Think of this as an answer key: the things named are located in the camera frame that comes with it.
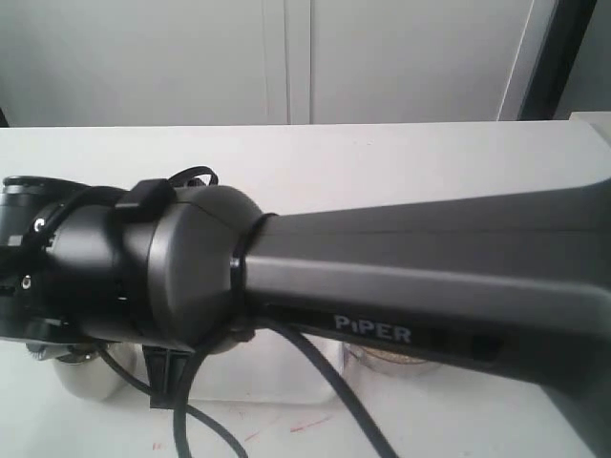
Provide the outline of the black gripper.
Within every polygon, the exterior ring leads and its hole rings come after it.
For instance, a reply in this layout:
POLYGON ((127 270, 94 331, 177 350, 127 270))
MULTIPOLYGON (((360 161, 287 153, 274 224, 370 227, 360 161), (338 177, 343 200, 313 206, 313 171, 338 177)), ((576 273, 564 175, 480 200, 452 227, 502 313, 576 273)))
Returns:
POLYGON ((1 188, 1 337, 153 342, 153 182, 131 190, 15 176, 1 188))

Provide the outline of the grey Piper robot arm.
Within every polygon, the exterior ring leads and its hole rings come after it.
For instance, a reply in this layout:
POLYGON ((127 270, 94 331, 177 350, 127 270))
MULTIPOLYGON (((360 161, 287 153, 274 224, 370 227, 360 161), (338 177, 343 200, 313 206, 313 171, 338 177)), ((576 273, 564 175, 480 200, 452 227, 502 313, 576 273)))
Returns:
POLYGON ((1 335, 49 356, 134 343, 204 359, 260 328, 318 368, 382 457, 393 449, 317 335, 543 386, 610 453, 610 183, 279 216, 193 167, 123 190, 1 186, 1 335))

